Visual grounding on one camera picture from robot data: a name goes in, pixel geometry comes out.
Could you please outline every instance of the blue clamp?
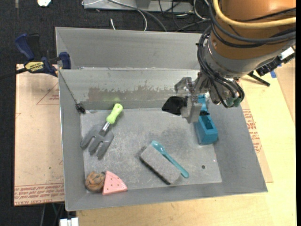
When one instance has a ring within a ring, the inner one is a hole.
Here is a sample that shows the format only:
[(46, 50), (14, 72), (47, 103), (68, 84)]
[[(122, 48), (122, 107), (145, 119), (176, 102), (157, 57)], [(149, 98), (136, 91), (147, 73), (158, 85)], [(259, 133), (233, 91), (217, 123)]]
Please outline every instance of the blue clamp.
[[(15, 39), (15, 45), (18, 48), (18, 50), (22, 54), (24, 54), (27, 58), (27, 61), (24, 63), (24, 66), (26, 66), (30, 61), (33, 61), (34, 59), (38, 59), (43, 62), (43, 65), (40, 65), (39, 69), (35, 69), (35, 70), (28, 69), (28, 71), (30, 73), (47, 73), (47, 74), (57, 77), (57, 73), (56, 73), (57, 69), (54, 66), (52, 66), (51, 60), (49, 60), (47, 57), (39, 58), (39, 55), (38, 55), (39, 53), (36, 53), (36, 56), (35, 56), (31, 47), (28, 44), (26, 33), (21, 34), (20, 36), (18, 36)], [(36, 50), (39, 50), (40, 45), (39, 45), (38, 39), (35, 39), (33, 45), (34, 45), (33, 46), (34, 48), (37, 48)], [(61, 60), (63, 63), (64, 69), (71, 69), (70, 56), (67, 52), (61, 52), (59, 57), (57, 57), (53, 60), (56, 62)]]
[(34, 59), (34, 54), (27, 43), (26, 37), (27, 34), (22, 33), (19, 37), (15, 39), (15, 45), (17, 49), (26, 56), (27, 61), (29, 62)]
[(218, 131), (211, 119), (211, 116), (208, 113), (205, 96), (198, 96), (198, 102), (202, 103), (198, 122), (194, 123), (194, 128), (198, 137), (198, 143), (200, 145), (212, 144), (217, 140)]
[(62, 63), (63, 63), (63, 69), (71, 69), (71, 61), (70, 61), (70, 56), (67, 52), (62, 52), (59, 55)]

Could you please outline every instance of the sponge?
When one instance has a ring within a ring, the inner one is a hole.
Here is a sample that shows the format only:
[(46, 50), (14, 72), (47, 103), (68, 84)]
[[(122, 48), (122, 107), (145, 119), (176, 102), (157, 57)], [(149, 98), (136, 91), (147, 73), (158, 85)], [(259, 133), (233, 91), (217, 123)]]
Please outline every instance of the sponge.
[(167, 184), (173, 184), (181, 175), (180, 171), (152, 145), (141, 153), (140, 160), (152, 168)]

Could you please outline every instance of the blue spoon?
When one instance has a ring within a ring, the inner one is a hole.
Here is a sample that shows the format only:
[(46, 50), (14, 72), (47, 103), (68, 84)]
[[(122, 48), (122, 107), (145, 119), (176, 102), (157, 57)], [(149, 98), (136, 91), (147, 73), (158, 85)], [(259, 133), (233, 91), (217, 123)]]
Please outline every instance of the blue spoon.
[(189, 173), (186, 171), (179, 163), (177, 163), (165, 150), (165, 148), (157, 141), (152, 141), (151, 145), (160, 152), (163, 156), (166, 157), (174, 166), (176, 166), (177, 169), (180, 170), (183, 177), (188, 178)]

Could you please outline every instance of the black object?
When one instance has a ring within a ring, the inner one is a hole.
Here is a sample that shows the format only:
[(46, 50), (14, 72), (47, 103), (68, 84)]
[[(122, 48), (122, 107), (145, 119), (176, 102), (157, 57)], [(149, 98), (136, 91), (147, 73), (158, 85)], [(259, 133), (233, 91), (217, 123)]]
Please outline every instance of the black object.
[(81, 103), (76, 103), (75, 107), (78, 111), (82, 112), (83, 114), (86, 113), (86, 110)]
[(254, 74), (254, 71), (250, 72), (248, 75), (249, 75), (250, 77), (252, 77), (253, 79), (256, 79), (257, 81), (259, 81), (259, 82), (261, 82), (262, 84), (266, 85), (266, 86), (270, 86), (270, 85), (271, 85), (271, 84), (268, 83), (267, 81), (264, 81), (263, 79), (261, 79), (261, 78), (259, 78), (258, 76), (256, 76), (256, 75)]
[(256, 69), (256, 72), (260, 76), (264, 76), (265, 74), (272, 72), (274, 69), (278, 67), (278, 65), (282, 64), (282, 61), (279, 59), (279, 57), (276, 57), (272, 62)]
[(187, 106), (187, 98), (171, 96), (163, 105), (162, 111), (174, 115), (181, 115), (180, 110), (183, 106)]

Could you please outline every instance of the pink triangular sponge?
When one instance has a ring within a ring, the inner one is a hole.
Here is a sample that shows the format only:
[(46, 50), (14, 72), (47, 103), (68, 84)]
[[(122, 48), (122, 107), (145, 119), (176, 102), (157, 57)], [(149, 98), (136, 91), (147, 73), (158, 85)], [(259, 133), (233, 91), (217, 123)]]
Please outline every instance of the pink triangular sponge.
[(103, 185), (103, 195), (125, 191), (127, 191), (127, 186), (125, 185), (125, 183), (114, 173), (106, 171)]

